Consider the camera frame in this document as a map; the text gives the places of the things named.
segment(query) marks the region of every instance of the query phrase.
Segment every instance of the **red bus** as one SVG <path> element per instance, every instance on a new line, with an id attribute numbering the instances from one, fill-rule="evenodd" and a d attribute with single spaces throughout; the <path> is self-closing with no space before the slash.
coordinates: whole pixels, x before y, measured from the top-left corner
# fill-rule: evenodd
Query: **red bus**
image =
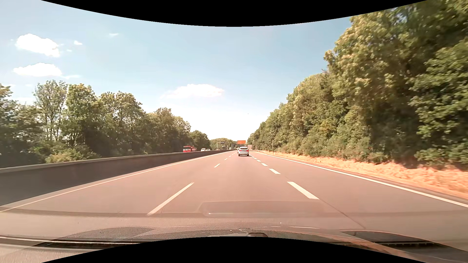
<path id="1" fill-rule="evenodd" d="M 196 150 L 197 150 L 197 149 L 196 149 L 195 147 L 189 146 L 189 145 L 183 147 L 183 152 L 184 152 L 184 153 L 194 152 L 194 151 L 196 151 Z"/>

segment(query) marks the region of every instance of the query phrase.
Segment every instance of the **tree canopy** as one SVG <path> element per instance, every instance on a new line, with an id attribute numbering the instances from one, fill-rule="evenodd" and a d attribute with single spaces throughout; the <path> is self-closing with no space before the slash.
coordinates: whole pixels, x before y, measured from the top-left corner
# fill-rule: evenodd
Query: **tree canopy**
<path id="1" fill-rule="evenodd" d="M 171 109 L 146 113 L 130 93 L 97 96 L 90 86 L 46 81 L 34 105 L 0 84 L 0 167 L 208 148 L 205 133 Z"/>
<path id="2" fill-rule="evenodd" d="M 254 148 L 357 161 L 468 165 L 468 3 L 353 16 L 250 135 Z"/>

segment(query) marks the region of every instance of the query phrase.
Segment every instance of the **sky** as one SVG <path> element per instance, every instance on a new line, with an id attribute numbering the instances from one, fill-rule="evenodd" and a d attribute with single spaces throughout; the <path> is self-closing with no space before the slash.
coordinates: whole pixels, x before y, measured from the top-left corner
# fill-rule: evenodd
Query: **sky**
<path id="1" fill-rule="evenodd" d="M 129 92 L 172 109 L 209 139 L 247 140 L 351 26 L 349 17 L 264 27 L 204 27 L 105 15 L 40 0 L 0 3 L 0 83 L 34 101 L 46 80 Z"/>

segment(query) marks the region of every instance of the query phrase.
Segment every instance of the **median barrier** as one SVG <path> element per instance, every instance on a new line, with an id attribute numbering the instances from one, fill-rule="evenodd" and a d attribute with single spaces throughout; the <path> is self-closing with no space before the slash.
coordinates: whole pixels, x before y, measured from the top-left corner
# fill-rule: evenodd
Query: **median barrier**
<path id="1" fill-rule="evenodd" d="M 228 151 L 232 150 L 134 155 L 0 168 L 0 205 L 161 165 Z"/>

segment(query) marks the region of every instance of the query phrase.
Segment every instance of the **white cloud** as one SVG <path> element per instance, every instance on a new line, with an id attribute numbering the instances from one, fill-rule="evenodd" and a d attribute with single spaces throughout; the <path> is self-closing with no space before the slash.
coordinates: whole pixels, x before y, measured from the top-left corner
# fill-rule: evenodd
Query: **white cloud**
<path id="1" fill-rule="evenodd" d="M 79 78 L 79 75 L 70 75 L 70 76 L 63 76 L 63 78 L 69 80 L 70 78 Z"/>
<path id="2" fill-rule="evenodd" d="M 18 75 L 33 77 L 61 76 L 62 72 L 54 64 L 37 63 L 26 67 L 17 67 L 13 71 Z"/>
<path id="3" fill-rule="evenodd" d="M 34 98 L 16 98 L 16 100 L 22 102 L 32 102 L 34 101 Z"/>
<path id="4" fill-rule="evenodd" d="M 21 104 L 29 104 L 29 105 L 31 105 L 31 104 L 35 101 L 35 98 L 25 97 L 25 98 L 16 98 L 16 99 L 14 99 L 14 100 L 18 101 L 18 102 L 21 103 Z"/>
<path id="5" fill-rule="evenodd" d="M 45 54 L 46 56 L 59 56 L 59 45 L 57 45 L 57 43 L 48 38 L 40 38 L 33 34 L 20 36 L 16 40 L 16 47 L 35 53 Z"/>
<path id="6" fill-rule="evenodd" d="M 194 97 L 216 97 L 221 96 L 224 90 L 208 84 L 189 84 L 179 87 L 175 91 L 167 95 L 167 98 L 188 98 Z"/>

